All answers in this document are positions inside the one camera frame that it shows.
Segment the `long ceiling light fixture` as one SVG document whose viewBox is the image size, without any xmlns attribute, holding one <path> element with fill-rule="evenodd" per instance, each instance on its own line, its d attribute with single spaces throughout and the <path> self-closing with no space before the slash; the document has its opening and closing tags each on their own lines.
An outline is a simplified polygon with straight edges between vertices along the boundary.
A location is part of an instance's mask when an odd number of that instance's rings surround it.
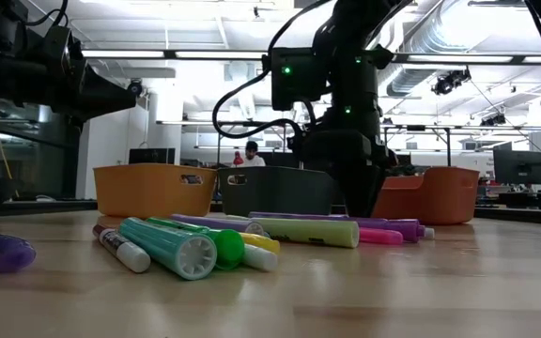
<svg viewBox="0 0 541 338">
<path fill-rule="evenodd" d="M 187 51 L 187 50 L 86 50 L 90 59 L 135 59 L 135 60 L 259 60 L 264 51 Z M 541 54 L 393 54 L 395 64 L 452 64 L 452 65 L 532 65 L 541 66 Z"/>
</svg>

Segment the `small black track lights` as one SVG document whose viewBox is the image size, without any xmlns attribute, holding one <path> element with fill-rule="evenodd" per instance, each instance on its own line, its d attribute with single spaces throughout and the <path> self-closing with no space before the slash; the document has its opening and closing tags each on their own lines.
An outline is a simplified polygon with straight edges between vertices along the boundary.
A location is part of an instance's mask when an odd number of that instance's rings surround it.
<svg viewBox="0 0 541 338">
<path fill-rule="evenodd" d="M 491 115 L 486 115 L 482 118 L 480 126 L 481 127 L 493 127 L 503 125 L 507 122 L 506 116 L 503 113 L 494 113 Z"/>
</svg>

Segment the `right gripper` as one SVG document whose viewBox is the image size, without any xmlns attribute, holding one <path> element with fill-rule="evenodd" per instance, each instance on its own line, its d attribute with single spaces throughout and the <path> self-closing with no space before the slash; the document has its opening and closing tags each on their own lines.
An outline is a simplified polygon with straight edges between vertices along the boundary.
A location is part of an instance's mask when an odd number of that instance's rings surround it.
<svg viewBox="0 0 541 338">
<path fill-rule="evenodd" d="M 385 164 L 387 168 L 398 165 L 395 153 L 379 139 L 367 138 L 356 130 L 331 130 L 296 132 L 286 140 L 297 162 L 309 170 L 331 173 L 336 164 L 368 160 Z M 386 169 L 371 167 L 367 206 L 363 212 L 362 187 L 357 172 L 345 168 L 340 173 L 340 190 L 350 217 L 371 217 L 386 177 Z"/>
</svg>

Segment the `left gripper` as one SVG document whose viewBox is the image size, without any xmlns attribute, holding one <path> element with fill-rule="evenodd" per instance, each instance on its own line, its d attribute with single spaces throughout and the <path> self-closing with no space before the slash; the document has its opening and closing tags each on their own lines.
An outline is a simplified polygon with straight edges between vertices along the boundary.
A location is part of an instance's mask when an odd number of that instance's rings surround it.
<svg viewBox="0 0 541 338">
<path fill-rule="evenodd" d="M 85 113 L 85 120 L 133 108 L 137 96 L 86 66 L 82 42 L 64 26 L 52 26 L 39 45 L 46 76 L 40 104 L 62 113 Z"/>
</svg>

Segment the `black aluminium table frame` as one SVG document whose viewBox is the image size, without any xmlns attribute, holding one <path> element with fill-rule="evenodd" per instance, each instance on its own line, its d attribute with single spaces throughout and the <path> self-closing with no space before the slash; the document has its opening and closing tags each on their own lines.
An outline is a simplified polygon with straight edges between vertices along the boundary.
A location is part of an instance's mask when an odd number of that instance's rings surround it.
<svg viewBox="0 0 541 338">
<path fill-rule="evenodd" d="M 98 204 L 95 200 L 12 201 L 0 204 L 0 216 L 85 211 L 97 208 Z M 541 223 L 541 209 L 477 207 L 474 217 L 520 223 Z"/>
</svg>

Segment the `yellow highlighter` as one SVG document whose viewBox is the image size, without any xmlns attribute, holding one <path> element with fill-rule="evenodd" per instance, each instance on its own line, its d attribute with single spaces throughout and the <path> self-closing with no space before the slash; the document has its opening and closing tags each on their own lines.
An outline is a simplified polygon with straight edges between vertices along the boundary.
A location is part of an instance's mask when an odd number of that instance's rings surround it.
<svg viewBox="0 0 541 338">
<path fill-rule="evenodd" d="M 251 233 L 240 233 L 240 236 L 245 244 L 256 246 L 274 254 L 280 253 L 280 242 L 277 240 Z"/>
</svg>

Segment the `yellow plastic bin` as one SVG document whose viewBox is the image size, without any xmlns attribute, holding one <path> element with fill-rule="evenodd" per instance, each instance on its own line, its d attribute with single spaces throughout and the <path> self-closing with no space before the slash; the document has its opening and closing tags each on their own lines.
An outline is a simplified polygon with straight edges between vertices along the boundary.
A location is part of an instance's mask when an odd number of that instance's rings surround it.
<svg viewBox="0 0 541 338">
<path fill-rule="evenodd" d="M 167 217 L 209 213 L 217 172 L 161 163 L 94 169 L 100 213 L 113 217 Z"/>
</svg>

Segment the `teal highlighter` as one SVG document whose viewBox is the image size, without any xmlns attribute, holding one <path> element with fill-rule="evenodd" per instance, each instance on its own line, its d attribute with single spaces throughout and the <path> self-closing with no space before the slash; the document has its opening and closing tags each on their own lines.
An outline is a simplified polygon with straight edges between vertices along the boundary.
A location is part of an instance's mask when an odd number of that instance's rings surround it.
<svg viewBox="0 0 541 338">
<path fill-rule="evenodd" d="M 118 231 L 142 248 L 154 261 L 185 280 L 203 279 L 215 268 L 217 247 L 206 235 L 137 218 L 125 219 Z"/>
</svg>

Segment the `lavender Sharpie highlighter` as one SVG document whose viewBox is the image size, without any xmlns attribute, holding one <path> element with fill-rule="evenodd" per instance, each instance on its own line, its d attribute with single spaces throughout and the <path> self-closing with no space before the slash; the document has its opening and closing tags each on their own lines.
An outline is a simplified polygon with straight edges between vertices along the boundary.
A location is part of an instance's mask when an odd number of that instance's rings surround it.
<svg viewBox="0 0 541 338">
<path fill-rule="evenodd" d="M 171 219 L 178 222 L 202 225 L 213 229 L 231 229 L 241 233 L 265 235 L 265 230 L 260 223 L 246 220 L 214 219 L 208 217 L 187 216 L 173 214 Z"/>
</svg>

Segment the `person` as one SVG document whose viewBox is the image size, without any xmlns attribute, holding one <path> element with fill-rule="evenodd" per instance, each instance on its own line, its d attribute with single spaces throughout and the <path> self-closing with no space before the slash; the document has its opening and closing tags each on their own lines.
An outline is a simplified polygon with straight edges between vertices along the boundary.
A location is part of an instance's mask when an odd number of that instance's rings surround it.
<svg viewBox="0 0 541 338">
<path fill-rule="evenodd" d="M 238 167 L 263 167 L 266 163 L 258 155 L 258 144 L 254 141 L 248 141 L 245 147 L 245 154 Z"/>
</svg>

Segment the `pink highlighter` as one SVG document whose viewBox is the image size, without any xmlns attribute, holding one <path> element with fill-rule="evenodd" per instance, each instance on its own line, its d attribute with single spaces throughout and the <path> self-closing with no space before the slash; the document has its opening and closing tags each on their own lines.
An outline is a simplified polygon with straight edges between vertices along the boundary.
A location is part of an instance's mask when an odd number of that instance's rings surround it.
<svg viewBox="0 0 541 338">
<path fill-rule="evenodd" d="M 404 239 L 401 233 L 394 230 L 361 228 L 359 241 L 372 244 L 401 245 Z"/>
</svg>

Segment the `wide dark monitor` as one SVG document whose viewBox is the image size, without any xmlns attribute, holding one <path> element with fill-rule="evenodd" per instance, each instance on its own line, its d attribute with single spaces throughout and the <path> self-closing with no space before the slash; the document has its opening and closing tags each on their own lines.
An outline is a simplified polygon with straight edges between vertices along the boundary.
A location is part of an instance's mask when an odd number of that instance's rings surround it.
<svg viewBox="0 0 541 338">
<path fill-rule="evenodd" d="M 129 164 L 136 163 L 175 163 L 173 148 L 132 148 L 129 152 Z"/>
</svg>

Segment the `small translucent purple highlighter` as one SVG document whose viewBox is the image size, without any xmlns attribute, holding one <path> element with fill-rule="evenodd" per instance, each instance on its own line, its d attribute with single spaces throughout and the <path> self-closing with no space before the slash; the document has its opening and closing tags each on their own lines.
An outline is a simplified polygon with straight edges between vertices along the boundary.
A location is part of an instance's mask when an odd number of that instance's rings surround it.
<svg viewBox="0 0 541 338">
<path fill-rule="evenodd" d="M 0 273 L 18 272 L 30 266 L 36 256 L 29 241 L 0 234 Z"/>
</svg>

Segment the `dark teal plastic bin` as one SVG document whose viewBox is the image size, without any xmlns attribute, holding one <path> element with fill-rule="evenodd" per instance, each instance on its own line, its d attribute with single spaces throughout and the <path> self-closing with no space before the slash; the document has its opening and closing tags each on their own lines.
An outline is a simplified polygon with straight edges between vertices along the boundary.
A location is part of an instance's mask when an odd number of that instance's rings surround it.
<svg viewBox="0 0 541 338">
<path fill-rule="evenodd" d="M 218 171 L 224 213 L 252 212 L 329 215 L 343 203 L 327 173 L 280 166 L 224 168 Z"/>
</svg>

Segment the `black track light cluster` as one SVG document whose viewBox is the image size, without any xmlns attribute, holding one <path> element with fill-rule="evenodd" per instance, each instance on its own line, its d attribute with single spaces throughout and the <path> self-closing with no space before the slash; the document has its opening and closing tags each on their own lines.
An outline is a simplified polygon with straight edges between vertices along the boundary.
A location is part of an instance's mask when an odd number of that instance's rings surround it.
<svg viewBox="0 0 541 338">
<path fill-rule="evenodd" d="M 437 82 L 432 85 L 431 91 L 438 96 L 448 95 L 470 79 L 471 72 L 468 68 L 451 70 L 437 78 Z"/>
</svg>

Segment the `orange plastic bin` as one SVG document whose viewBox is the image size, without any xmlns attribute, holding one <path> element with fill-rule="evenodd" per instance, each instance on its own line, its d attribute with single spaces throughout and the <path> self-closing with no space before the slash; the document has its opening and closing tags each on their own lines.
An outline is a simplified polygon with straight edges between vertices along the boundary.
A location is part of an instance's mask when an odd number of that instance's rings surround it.
<svg viewBox="0 0 541 338">
<path fill-rule="evenodd" d="M 424 225 L 469 222 L 474 215 L 479 172 L 436 166 L 417 177 L 387 177 L 372 216 L 416 219 Z"/>
</svg>

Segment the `silver air duct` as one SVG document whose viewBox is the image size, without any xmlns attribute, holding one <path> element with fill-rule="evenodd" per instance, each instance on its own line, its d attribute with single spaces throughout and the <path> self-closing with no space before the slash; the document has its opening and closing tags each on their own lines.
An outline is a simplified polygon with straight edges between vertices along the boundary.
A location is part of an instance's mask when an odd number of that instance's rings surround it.
<svg viewBox="0 0 541 338">
<path fill-rule="evenodd" d="M 404 38 L 400 46 L 403 54 L 453 54 L 467 51 L 471 45 L 462 38 L 448 38 L 446 20 L 454 19 L 462 8 L 462 0 L 439 0 L 429 13 Z M 413 88 L 435 70 L 405 69 L 402 64 L 391 63 L 384 71 L 390 80 L 386 86 L 390 97 L 406 97 Z"/>
</svg>

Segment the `pale yellow-green highlighter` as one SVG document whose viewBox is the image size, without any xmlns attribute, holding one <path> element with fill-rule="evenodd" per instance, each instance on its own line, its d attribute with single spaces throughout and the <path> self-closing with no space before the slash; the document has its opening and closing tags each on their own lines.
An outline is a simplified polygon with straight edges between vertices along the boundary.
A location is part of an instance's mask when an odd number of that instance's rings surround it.
<svg viewBox="0 0 541 338">
<path fill-rule="evenodd" d="M 354 249 L 359 245 L 360 228 L 355 221 L 330 219 L 246 218 L 226 216 L 228 220 L 248 221 L 262 226 L 272 239 Z"/>
</svg>

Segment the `maroon dry erase marker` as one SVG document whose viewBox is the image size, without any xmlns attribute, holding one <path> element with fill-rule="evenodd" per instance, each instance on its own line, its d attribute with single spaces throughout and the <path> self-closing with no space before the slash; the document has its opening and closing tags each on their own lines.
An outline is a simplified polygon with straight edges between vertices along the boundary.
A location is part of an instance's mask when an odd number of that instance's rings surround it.
<svg viewBox="0 0 541 338">
<path fill-rule="evenodd" d="M 114 228 L 96 224 L 93 226 L 92 232 L 98 242 L 132 272 L 143 273 L 149 269 L 150 256 Z"/>
</svg>

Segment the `black computer monitor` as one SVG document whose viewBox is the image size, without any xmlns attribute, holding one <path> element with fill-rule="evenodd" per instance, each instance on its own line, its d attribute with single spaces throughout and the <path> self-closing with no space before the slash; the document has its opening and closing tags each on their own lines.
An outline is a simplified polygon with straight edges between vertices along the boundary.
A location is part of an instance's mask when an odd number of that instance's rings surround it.
<svg viewBox="0 0 541 338">
<path fill-rule="evenodd" d="M 494 150 L 495 180 L 500 184 L 541 184 L 541 153 Z"/>
</svg>

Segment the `green highlighter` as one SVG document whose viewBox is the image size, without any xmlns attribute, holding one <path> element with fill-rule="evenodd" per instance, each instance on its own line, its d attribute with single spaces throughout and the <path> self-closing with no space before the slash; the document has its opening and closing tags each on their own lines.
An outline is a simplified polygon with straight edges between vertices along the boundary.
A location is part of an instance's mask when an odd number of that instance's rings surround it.
<svg viewBox="0 0 541 338">
<path fill-rule="evenodd" d="M 157 217 L 148 218 L 149 223 L 172 227 L 187 232 L 204 234 L 212 239 L 217 248 L 216 267 L 218 269 L 234 269 L 244 255 L 244 241 L 240 232 L 231 229 L 213 229 L 202 225 L 183 223 Z"/>
</svg>

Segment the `cluttered background desk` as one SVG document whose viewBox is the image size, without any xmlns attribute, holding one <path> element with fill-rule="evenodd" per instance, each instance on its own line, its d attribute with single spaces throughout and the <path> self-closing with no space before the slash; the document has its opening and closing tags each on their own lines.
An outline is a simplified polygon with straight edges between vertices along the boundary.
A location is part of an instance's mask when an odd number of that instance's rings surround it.
<svg viewBox="0 0 541 338">
<path fill-rule="evenodd" d="M 480 180 L 475 205 L 477 207 L 505 207 L 541 209 L 541 185 L 500 184 Z"/>
</svg>

